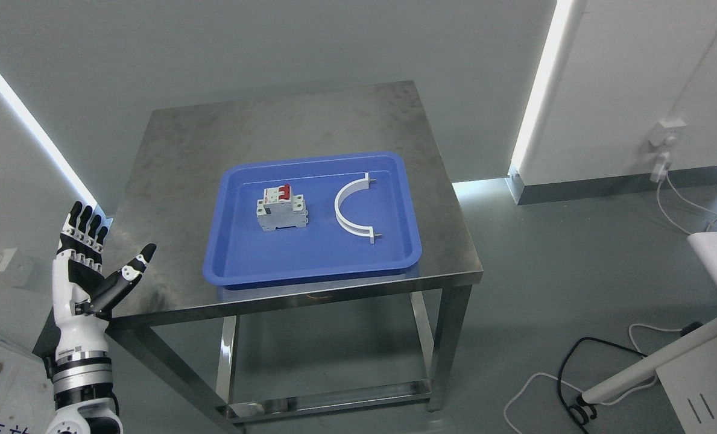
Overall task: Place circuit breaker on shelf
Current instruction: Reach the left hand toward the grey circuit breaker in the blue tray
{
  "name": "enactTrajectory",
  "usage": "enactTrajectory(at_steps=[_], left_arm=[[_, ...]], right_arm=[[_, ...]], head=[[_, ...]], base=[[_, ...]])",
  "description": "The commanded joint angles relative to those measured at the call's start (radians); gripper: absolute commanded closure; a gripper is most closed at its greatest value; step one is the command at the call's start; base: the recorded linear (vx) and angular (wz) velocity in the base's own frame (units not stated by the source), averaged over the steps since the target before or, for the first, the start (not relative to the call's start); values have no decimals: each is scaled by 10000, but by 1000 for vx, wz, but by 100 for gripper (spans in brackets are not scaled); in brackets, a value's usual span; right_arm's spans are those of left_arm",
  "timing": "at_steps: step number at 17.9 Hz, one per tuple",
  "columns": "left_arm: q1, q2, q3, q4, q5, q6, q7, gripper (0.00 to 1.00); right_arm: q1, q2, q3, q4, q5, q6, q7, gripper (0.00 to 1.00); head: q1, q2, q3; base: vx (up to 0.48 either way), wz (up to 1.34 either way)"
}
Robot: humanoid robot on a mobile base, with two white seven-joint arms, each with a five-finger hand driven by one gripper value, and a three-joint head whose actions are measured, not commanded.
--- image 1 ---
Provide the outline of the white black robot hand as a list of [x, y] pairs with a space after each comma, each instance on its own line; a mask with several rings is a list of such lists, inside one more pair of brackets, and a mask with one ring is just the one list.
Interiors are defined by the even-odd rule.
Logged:
[[78, 353], [108, 352], [106, 330], [111, 313], [141, 281], [157, 245], [148, 244], [134, 258], [102, 275], [104, 241], [109, 228], [92, 206], [76, 201], [60, 231], [52, 262], [52, 312], [60, 337], [55, 362]]

